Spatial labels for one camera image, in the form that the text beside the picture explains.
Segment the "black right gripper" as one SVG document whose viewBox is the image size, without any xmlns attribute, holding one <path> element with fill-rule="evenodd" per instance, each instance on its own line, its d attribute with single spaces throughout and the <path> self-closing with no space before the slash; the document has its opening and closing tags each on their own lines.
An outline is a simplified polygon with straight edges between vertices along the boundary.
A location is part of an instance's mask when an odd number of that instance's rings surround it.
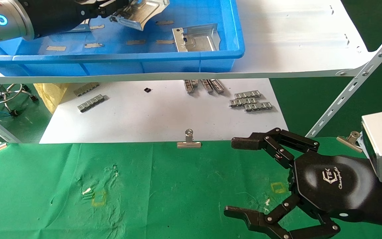
<svg viewBox="0 0 382 239">
<path fill-rule="evenodd" d="M 375 204 L 377 177 L 366 159 L 352 156 L 304 154 L 294 161 L 294 155 L 284 147 L 307 153 L 317 152 L 319 142 L 274 128 L 268 132 L 253 132 L 249 137 L 234 137 L 233 149 L 264 150 L 285 169 L 293 168 L 295 186 L 281 205 L 269 214 L 247 208 L 226 206 L 224 215 L 243 220 L 250 231 L 266 234 L 271 239 L 330 239 L 341 231 L 331 218 L 344 221 L 378 221 Z M 285 230 L 282 220 L 296 207 L 320 225 Z"/>
</svg>

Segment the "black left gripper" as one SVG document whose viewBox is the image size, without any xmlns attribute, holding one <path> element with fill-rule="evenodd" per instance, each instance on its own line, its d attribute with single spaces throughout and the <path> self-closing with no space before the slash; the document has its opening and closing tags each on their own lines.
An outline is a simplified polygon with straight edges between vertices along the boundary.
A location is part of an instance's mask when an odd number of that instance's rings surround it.
<svg viewBox="0 0 382 239">
<path fill-rule="evenodd" d="M 128 5 L 128 0 L 22 1 L 22 6 L 33 27 L 34 38 L 69 31 L 86 19 L 107 18 Z"/>
</svg>

